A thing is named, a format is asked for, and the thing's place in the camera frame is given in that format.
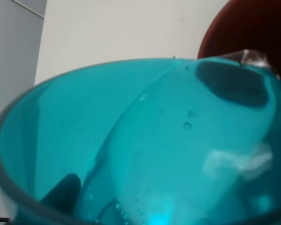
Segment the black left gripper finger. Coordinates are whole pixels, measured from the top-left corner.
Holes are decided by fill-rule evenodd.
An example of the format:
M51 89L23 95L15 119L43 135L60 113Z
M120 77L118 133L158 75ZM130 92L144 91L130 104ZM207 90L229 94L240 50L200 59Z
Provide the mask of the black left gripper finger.
M81 193L81 179L75 173L66 175L41 203L57 211L74 211Z

